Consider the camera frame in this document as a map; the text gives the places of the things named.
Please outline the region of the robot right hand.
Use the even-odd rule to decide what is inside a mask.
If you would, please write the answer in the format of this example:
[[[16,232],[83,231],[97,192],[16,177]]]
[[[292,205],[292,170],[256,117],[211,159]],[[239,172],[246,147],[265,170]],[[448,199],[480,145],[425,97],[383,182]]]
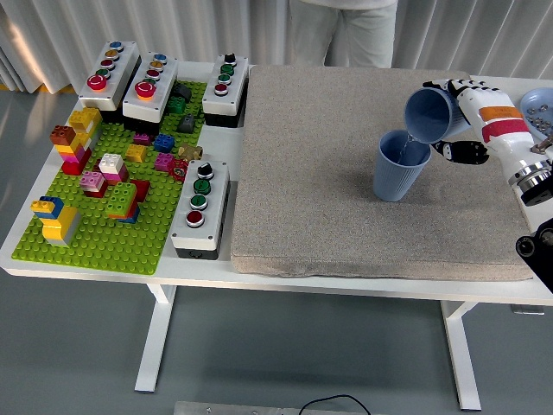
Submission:
[[[499,159],[505,179],[522,169],[547,164],[544,155],[531,151],[534,140],[524,116],[497,87],[484,81],[455,79],[431,80],[423,85],[441,89],[456,99],[488,153]]]

